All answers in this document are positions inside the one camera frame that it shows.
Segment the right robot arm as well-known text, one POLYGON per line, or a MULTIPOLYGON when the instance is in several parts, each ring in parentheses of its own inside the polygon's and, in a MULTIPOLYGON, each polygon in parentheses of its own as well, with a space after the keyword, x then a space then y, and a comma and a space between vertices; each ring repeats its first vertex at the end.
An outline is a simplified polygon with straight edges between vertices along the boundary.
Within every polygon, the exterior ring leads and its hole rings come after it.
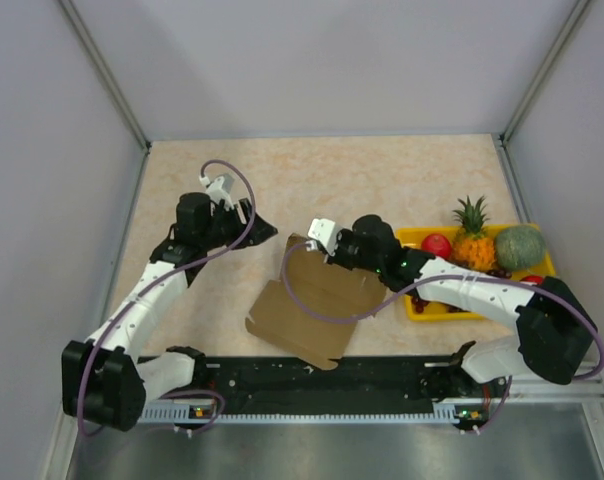
POLYGON ((472 395, 499 377, 528 372, 570 384, 595 342, 594 323, 556 277, 532 284, 463 268, 402 245, 377 215, 359 218, 352 228, 319 219, 309 233, 330 264, 372 272, 393 292, 454 306, 512 330, 510 336, 463 350, 460 363, 448 372, 451 388, 460 395, 472 395))

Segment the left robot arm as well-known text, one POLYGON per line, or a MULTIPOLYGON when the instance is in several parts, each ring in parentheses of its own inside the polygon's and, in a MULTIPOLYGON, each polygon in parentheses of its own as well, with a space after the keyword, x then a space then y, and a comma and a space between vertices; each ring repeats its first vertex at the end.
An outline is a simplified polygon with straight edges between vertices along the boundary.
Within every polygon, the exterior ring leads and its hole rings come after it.
POLYGON ((126 432, 148 403, 176 390, 191 397, 206 390, 209 374, 198 350, 171 347, 147 361, 141 351, 207 263, 277 234, 254 203, 253 195, 237 203, 201 192, 180 197, 174 223, 133 290, 98 330, 62 352, 63 410, 80 428, 91 422, 126 432))

